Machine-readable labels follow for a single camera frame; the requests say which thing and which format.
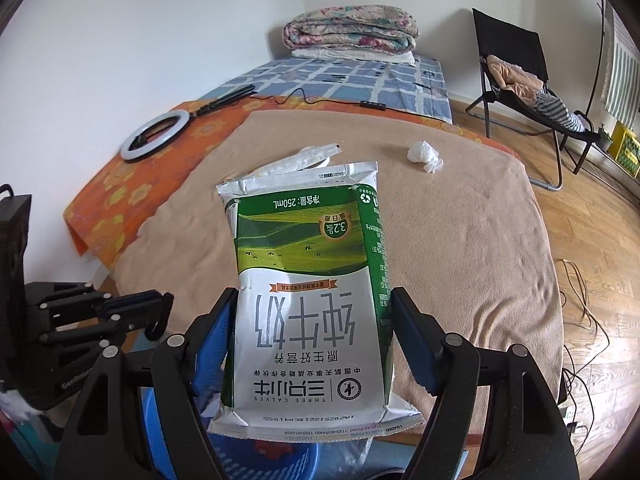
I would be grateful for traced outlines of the green white milk carton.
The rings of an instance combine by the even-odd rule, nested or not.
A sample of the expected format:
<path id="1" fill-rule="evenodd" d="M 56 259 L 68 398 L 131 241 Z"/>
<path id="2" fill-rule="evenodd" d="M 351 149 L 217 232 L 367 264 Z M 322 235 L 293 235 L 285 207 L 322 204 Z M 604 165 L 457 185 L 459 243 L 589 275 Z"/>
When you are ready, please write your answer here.
<path id="1" fill-rule="evenodd" d="M 421 412 L 392 390 L 378 165 L 244 178 L 218 194 L 239 292 L 209 431 L 335 442 L 421 425 Z"/>

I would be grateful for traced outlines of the long white plastic wrapper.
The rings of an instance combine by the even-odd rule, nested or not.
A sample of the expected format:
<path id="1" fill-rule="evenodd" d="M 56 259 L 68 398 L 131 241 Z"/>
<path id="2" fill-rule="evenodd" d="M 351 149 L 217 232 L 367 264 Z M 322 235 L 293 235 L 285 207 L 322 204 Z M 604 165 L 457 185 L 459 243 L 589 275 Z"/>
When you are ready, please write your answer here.
<path id="1" fill-rule="evenodd" d="M 332 157 L 340 154 L 341 151 L 341 147 L 336 143 L 321 146 L 307 146 L 294 155 L 270 162 L 265 166 L 255 169 L 250 174 L 247 174 L 247 177 L 261 178 L 273 176 L 274 174 L 290 174 L 291 172 L 306 170 L 304 168 L 306 155 L 311 153 L 326 153 Z"/>

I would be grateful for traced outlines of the small white tissue ball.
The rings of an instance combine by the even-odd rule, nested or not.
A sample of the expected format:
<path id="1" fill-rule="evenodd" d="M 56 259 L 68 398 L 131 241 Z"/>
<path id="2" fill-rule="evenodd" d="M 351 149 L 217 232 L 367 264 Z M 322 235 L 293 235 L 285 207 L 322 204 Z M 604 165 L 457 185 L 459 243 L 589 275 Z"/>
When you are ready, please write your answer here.
<path id="1" fill-rule="evenodd" d="M 428 174 L 434 174 L 444 168 L 444 161 L 431 144 L 419 141 L 413 144 L 407 153 L 407 159 L 413 164 L 420 164 Z"/>

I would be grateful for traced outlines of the white wristband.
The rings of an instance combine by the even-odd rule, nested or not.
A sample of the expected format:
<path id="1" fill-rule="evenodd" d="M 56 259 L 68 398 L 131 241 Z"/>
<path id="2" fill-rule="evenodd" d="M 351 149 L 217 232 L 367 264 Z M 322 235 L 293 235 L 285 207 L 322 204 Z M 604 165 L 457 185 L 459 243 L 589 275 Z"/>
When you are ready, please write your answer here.
<path id="1" fill-rule="evenodd" d="M 329 166 L 331 155 L 326 153 L 311 153 L 305 156 L 305 169 L 322 168 Z"/>

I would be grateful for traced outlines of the orange floral bedsheet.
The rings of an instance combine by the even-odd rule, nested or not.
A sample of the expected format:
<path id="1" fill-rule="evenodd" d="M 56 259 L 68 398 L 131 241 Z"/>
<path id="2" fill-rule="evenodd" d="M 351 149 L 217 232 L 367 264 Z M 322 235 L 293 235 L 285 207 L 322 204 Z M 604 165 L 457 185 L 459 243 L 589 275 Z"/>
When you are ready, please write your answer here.
<path id="1" fill-rule="evenodd" d="M 444 168 L 428 174 L 407 159 L 426 141 Z M 175 142 L 130 164 L 113 158 L 67 206 L 80 252 L 111 274 L 220 264 L 235 277 L 232 236 L 217 186 L 306 146 L 338 144 L 335 166 L 378 165 L 378 202 L 390 270 L 458 240 L 492 243 L 498 214 L 533 208 L 525 167 L 514 151 L 463 128 L 357 104 L 285 104 L 254 98 L 196 118 Z"/>

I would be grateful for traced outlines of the blue laundry basket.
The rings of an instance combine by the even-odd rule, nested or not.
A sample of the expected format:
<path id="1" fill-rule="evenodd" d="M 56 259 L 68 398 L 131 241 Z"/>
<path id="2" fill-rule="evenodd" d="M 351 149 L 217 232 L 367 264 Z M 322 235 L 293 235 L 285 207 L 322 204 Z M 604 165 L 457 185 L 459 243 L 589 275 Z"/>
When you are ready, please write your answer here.
<path id="1" fill-rule="evenodd" d="M 146 436 L 155 468 L 166 479 L 177 479 L 164 440 L 154 390 L 142 394 Z M 229 479 L 312 479 L 319 461 L 319 445 L 241 440 L 208 434 L 218 460 Z"/>

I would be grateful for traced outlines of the beige fleece blanket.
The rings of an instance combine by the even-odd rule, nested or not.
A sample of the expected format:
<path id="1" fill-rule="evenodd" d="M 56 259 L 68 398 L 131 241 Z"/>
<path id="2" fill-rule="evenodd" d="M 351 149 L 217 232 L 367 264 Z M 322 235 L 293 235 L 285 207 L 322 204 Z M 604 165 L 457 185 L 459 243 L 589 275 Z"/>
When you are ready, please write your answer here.
<path id="1" fill-rule="evenodd" d="M 458 240 L 439 246 L 435 255 L 421 254 L 397 271 L 390 270 L 384 238 L 390 290 L 404 288 L 420 311 L 437 318 L 446 332 L 457 333 L 477 347 L 506 350 L 522 344 L 551 393 L 557 393 L 563 342 L 558 279 L 536 198 L 533 208 L 511 206 L 497 219 L 494 242 Z M 115 275 L 115 281 L 124 294 L 148 288 L 173 294 L 169 327 L 181 332 L 225 288 L 239 290 L 234 243 L 233 249 L 232 281 L 226 280 L 220 264 L 190 262 L 178 262 L 160 272 L 132 269 L 125 276 Z M 400 345 L 393 340 L 392 345 L 393 393 L 417 408 L 424 419 L 434 408 L 434 396 L 413 379 Z"/>

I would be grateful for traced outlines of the yellow crate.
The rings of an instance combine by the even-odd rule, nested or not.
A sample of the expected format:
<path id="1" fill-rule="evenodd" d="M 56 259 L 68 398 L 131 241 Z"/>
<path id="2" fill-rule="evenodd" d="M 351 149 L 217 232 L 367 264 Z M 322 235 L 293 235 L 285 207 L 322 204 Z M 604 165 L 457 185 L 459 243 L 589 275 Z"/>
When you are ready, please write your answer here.
<path id="1" fill-rule="evenodd" d="M 627 171 L 631 177 L 639 174 L 640 143 L 637 136 L 620 122 L 616 122 L 613 131 L 611 154 L 614 160 Z"/>

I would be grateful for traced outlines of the clothes on chair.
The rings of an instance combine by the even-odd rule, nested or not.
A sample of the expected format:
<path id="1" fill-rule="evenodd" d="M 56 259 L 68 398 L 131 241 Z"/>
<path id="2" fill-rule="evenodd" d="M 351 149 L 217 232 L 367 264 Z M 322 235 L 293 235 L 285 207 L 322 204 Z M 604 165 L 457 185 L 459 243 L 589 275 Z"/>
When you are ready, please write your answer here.
<path id="1" fill-rule="evenodd" d="M 571 113 L 565 104 L 547 90 L 544 83 L 534 74 L 492 54 L 486 58 L 486 66 L 500 92 L 505 91 L 513 94 L 527 108 L 544 119 L 549 119 L 557 126 L 575 132 L 586 130 L 578 116 Z"/>

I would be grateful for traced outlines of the blue checked bedsheet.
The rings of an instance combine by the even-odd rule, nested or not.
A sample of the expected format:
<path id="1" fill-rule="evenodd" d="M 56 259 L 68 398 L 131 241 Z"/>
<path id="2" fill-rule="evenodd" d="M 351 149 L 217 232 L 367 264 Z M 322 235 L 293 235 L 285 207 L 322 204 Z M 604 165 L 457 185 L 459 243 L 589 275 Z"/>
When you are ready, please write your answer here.
<path id="1" fill-rule="evenodd" d="M 412 65 L 380 61 L 277 58 L 206 93 L 218 98 L 251 84 L 258 96 L 288 96 L 301 88 L 308 98 L 370 101 L 394 110 L 452 122 L 442 66 L 417 55 Z"/>

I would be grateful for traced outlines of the striped hanging cloth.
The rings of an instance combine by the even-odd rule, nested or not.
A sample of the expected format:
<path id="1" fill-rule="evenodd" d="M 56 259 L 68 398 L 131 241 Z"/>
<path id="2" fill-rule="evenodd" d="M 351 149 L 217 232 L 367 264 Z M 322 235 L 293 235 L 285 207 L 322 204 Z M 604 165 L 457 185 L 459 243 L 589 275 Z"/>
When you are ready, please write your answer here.
<path id="1" fill-rule="evenodd" d="M 612 4 L 605 1 L 605 111 L 632 130 L 639 114 L 639 50 Z"/>

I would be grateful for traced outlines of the folded floral quilt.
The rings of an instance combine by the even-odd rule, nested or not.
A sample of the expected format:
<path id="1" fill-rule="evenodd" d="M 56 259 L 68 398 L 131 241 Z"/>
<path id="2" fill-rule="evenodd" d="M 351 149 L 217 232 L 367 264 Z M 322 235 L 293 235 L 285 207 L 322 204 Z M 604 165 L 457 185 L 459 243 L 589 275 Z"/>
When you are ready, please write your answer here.
<path id="1" fill-rule="evenodd" d="M 329 6 L 299 14 L 282 29 L 290 50 L 325 47 L 404 54 L 416 47 L 418 24 L 405 10 L 385 4 Z"/>

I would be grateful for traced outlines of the black folding chair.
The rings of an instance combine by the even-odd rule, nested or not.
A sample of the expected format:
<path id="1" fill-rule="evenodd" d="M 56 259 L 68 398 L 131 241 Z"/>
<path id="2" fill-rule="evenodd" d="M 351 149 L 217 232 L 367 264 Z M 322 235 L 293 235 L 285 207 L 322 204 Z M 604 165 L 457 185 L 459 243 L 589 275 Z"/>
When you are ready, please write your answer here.
<path id="1" fill-rule="evenodd" d="M 559 192 L 563 186 L 563 164 L 562 149 L 565 148 L 566 141 L 577 140 L 584 144 L 579 158 L 574 162 L 574 174 L 582 170 L 582 166 L 587 159 L 590 148 L 597 144 L 600 139 L 599 133 L 593 128 L 592 122 L 587 114 L 581 110 L 574 113 L 584 124 L 584 132 L 575 132 L 562 128 L 544 119 L 533 110 L 527 108 L 516 96 L 505 91 L 500 92 L 494 78 L 490 76 L 486 66 L 488 55 L 495 55 L 503 61 L 518 65 L 526 72 L 537 76 L 554 96 L 556 93 L 549 86 L 549 75 L 544 49 L 541 40 L 536 32 L 518 27 L 505 21 L 498 20 L 492 16 L 477 10 L 472 10 L 472 18 L 475 29 L 475 37 L 478 49 L 478 60 L 480 61 L 480 86 L 482 92 L 470 105 L 465 107 L 465 114 L 484 122 L 485 136 L 491 137 L 491 127 L 493 125 L 505 127 L 505 122 L 490 117 L 490 107 L 492 104 L 501 104 L 504 107 L 518 113 L 531 120 L 536 125 L 541 126 L 542 133 L 552 135 L 552 146 L 556 160 L 556 170 L 558 170 L 558 180 L 555 183 L 530 179 L 529 182 L 537 188 L 543 188 L 549 192 Z"/>

